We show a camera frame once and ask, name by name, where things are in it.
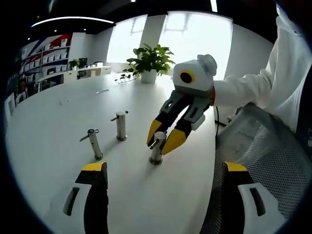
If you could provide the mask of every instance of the gray mesh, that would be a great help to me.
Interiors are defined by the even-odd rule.
[[[294,211],[311,179],[312,164],[292,132],[267,112],[248,104],[216,140],[212,193],[201,234],[220,232],[224,161],[243,164],[254,182],[276,197],[285,218]]]

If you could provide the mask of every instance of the white table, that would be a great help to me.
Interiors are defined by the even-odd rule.
[[[94,162],[90,142],[79,139],[88,129],[99,129],[97,138],[108,165],[109,233],[199,233],[214,175],[213,108],[182,146],[154,166],[148,161],[151,150],[146,137],[174,88],[172,80],[162,76],[155,85],[139,79],[118,85],[116,78],[107,75],[65,83],[18,105],[6,142],[21,191],[44,217],[58,191]],[[128,139],[119,142],[116,123],[110,119],[125,110],[129,110]]]

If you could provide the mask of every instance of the yellow tip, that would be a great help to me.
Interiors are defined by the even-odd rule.
[[[147,145],[151,141],[152,137],[154,136],[155,132],[157,131],[157,129],[160,126],[161,126],[161,122],[159,122],[158,120],[154,119],[152,124],[151,124],[150,131],[148,133],[148,137],[147,137],[147,141],[146,141]]]
[[[241,164],[233,162],[224,162],[228,166],[229,172],[243,172],[247,171],[247,168]]]
[[[186,141],[185,132],[173,129],[170,133],[164,147],[162,148],[161,154],[166,155],[172,150],[176,149]]]
[[[87,164],[82,171],[100,171],[102,169],[102,164],[105,162],[96,162]]]

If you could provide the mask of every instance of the cylindrical metal post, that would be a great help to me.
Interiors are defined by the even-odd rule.
[[[95,154],[95,158],[96,158],[96,160],[101,160],[103,158],[103,154],[99,148],[96,133],[98,133],[98,130],[94,130],[94,129],[88,130],[88,136],[89,136],[89,140],[90,140],[92,149],[93,149],[94,154]]]
[[[167,135],[163,132],[156,132],[154,134],[154,143],[151,145],[152,155],[149,161],[153,165],[159,165],[162,163],[161,147],[165,143]]]
[[[116,120],[117,124],[117,139],[120,141],[125,141],[127,139],[126,135],[126,114],[129,111],[118,111],[116,117],[111,119],[111,121]]]

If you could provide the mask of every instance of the metal base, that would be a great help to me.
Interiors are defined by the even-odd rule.
[[[125,141],[127,139],[127,135],[124,138],[120,138],[119,136],[116,136],[117,140],[119,141]]]
[[[103,154],[101,153],[101,157],[97,157],[96,155],[94,155],[94,157],[96,158],[96,160],[102,160],[103,159]]]
[[[148,159],[149,161],[150,161],[150,163],[151,164],[153,164],[153,165],[159,165],[159,164],[161,164],[162,163],[162,159],[160,160],[160,161],[154,161],[154,160],[152,160],[152,158],[151,157],[149,157],[149,159]]]

